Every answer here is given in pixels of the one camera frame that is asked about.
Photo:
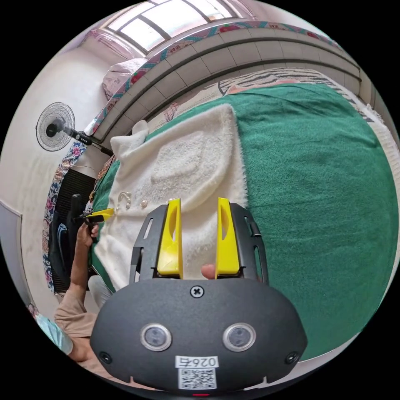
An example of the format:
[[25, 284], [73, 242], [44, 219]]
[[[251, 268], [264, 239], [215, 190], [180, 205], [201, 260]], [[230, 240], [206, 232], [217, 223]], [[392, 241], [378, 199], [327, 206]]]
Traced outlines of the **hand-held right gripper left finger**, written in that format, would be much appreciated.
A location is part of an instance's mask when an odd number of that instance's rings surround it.
[[181, 199], [167, 204], [158, 254], [157, 273], [163, 278], [183, 279]]

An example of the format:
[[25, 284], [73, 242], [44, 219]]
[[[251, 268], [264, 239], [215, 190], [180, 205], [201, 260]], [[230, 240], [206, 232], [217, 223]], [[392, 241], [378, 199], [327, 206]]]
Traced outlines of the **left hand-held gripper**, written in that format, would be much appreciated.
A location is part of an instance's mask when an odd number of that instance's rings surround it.
[[108, 208], [105, 210], [93, 212], [88, 215], [80, 215], [72, 219], [77, 227], [76, 243], [77, 244], [92, 244], [97, 242], [98, 226], [95, 223], [107, 221], [114, 215], [114, 209]]

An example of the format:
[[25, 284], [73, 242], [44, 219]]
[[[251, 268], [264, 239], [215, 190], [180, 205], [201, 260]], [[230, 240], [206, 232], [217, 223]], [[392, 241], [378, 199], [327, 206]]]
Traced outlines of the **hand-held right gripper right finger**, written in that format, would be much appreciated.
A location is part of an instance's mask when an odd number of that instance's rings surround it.
[[237, 276], [240, 271], [235, 227], [226, 198], [218, 198], [215, 278]]

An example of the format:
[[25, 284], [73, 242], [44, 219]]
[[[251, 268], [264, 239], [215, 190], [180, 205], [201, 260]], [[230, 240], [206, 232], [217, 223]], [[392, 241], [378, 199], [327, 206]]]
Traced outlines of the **person's left hand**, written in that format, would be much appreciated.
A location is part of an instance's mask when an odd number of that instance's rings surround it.
[[78, 229], [76, 237], [76, 249], [89, 249], [92, 246], [93, 239], [96, 239], [99, 233], [99, 225], [94, 224], [92, 227], [83, 223]]

